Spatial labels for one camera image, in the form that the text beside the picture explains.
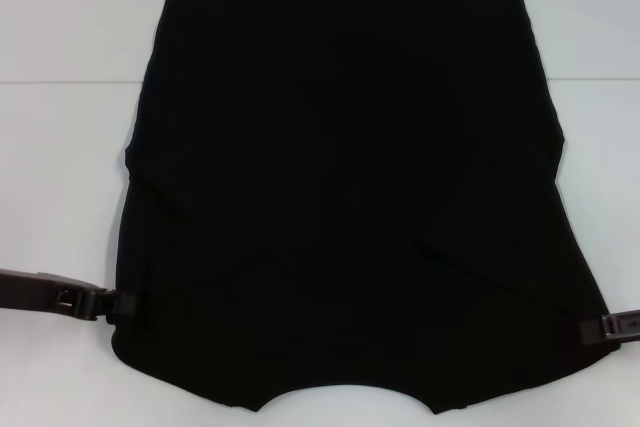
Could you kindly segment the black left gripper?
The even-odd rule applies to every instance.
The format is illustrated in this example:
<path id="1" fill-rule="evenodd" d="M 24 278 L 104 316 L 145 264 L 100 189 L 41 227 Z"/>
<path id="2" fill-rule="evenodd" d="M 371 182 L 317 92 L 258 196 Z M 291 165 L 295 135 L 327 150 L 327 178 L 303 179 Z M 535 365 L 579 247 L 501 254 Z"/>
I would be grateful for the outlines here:
<path id="1" fill-rule="evenodd" d="M 95 321 L 104 317 L 110 325 L 129 322 L 135 316 L 134 294 L 107 291 L 87 282 L 48 273 L 1 270 L 1 307 L 45 312 Z"/>

